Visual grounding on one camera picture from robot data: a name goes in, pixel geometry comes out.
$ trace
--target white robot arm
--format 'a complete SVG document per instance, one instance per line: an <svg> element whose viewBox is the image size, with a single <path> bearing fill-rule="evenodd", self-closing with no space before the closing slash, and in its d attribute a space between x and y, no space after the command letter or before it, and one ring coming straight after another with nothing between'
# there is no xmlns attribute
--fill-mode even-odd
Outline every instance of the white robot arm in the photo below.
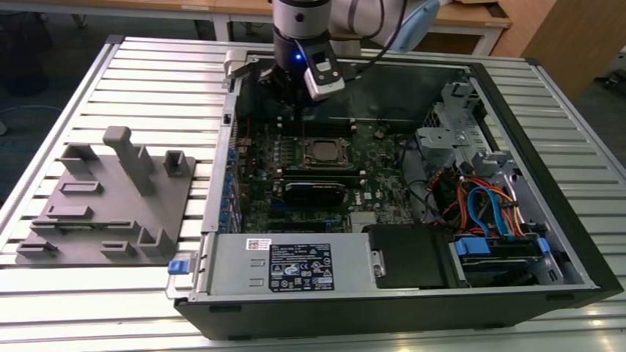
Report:
<svg viewBox="0 0 626 352"><path fill-rule="evenodd" d="M440 0L274 0L274 57L278 70L303 80L313 100L346 86L331 47L329 25L373 39L385 48L357 71L370 68L392 49L410 51L433 25Z"/></svg>

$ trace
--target gray floor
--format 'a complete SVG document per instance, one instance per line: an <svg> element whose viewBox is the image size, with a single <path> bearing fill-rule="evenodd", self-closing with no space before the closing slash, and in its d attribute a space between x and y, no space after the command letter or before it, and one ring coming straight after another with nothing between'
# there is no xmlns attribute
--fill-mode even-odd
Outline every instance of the gray floor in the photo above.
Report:
<svg viewBox="0 0 626 352"><path fill-rule="evenodd" d="M574 102L589 125L626 165L626 93L594 82Z"/></svg>
<svg viewBox="0 0 626 352"><path fill-rule="evenodd" d="M89 16L87 23L87 29L81 30L70 15L50 14L46 26L54 39L54 49L39 57L50 77L50 88L30 98L15 98L0 89L0 111L11 106L34 104L63 108L111 34L198 39L194 22L186 20ZM237 40L271 41L271 26L255 29L255 35L246 35L239 23L235 23L234 30ZM626 164L626 95L608 91L594 83L577 101L577 108ZM0 117L10 127L10 132L0 137L0 201L24 172L57 116L55 111L19 110Z"/></svg>

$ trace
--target vertical post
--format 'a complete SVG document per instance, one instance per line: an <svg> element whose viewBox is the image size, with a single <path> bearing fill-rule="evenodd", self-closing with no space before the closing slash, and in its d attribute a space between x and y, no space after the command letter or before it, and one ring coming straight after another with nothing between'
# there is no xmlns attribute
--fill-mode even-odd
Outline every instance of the vertical post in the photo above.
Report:
<svg viewBox="0 0 626 352"><path fill-rule="evenodd" d="M149 177L149 170L138 156L138 151L130 142L130 128L126 126L109 126L105 132L103 142L109 145L118 155L119 164L134 182L142 196L150 196L155 193L155 185Z"/></svg>
<svg viewBox="0 0 626 352"><path fill-rule="evenodd" d="M219 42L230 42L233 40L233 27L230 26L230 17L226 13L214 14L215 39Z"/></svg>
<svg viewBox="0 0 626 352"><path fill-rule="evenodd" d="M71 14L71 18L75 20L75 23L77 23L77 27L79 27L79 29L85 29L87 28L87 15L78 15L75 13Z"/></svg>

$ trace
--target extrusion rail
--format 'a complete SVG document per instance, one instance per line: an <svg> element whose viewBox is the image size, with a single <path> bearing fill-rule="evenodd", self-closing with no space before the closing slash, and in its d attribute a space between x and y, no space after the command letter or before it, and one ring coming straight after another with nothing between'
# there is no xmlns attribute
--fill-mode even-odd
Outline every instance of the extrusion rail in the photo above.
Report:
<svg viewBox="0 0 626 352"><path fill-rule="evenodd" d="M227 342L207 340L177 313L165 294L166 268L14 267L18 244L28 236L31 219L42 212L65 171L55 161L65 144L97 143L99 153L113 153L102 145L110 125L129 126L133 142L149 145L151 155L175 148L198 159L178 246L183 252L198 250L226 98L222 63L234 46L271 51L270 45L135 37L105 46L0 211L0 350L621 350L626 346L621 332L626 329L626 293L582 309L552 312L509 329ZM522 59L409 55L485 65L626 286L626 172L544 69ZM505 149L496 128L493 133ZM175 279L177 289L187 290L191 277Z"/></svg>

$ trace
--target motherboard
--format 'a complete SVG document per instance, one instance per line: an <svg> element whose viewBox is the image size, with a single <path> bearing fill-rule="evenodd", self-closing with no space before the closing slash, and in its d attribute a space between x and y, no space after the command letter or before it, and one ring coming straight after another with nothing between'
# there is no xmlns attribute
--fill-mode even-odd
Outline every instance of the motherboard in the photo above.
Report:
<svg viewBox="0 0 626 352"><path fill-rule="evenodd" d="M377 121L333 126L321 131L331 136L270 124L242 132L245 232L353 232L358 219L413 223L398 165L408 136Z"/></svg>

